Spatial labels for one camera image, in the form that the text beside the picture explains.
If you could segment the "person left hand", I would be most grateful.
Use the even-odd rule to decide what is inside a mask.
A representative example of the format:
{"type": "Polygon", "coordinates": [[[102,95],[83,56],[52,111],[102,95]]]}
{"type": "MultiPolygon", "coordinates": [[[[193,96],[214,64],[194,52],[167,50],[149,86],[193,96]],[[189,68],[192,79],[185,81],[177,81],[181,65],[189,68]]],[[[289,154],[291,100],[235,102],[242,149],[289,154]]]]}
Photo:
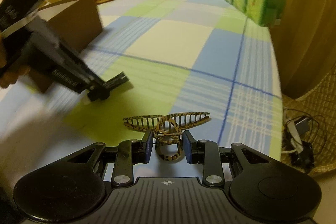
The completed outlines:
{"type": "MultiPolygon", "coordinates": [[[[4,68],[7,64],[6,50],[4,48],[3,42],[0,43],[1,46],[1,68],[4,68]]],[[[17,82],[19,77],[29,74],[31,68],[27,65],[21,65],[20,67],[9,68],[1,77],[1,88],[6,89],[10,85],[17,82]]]]}

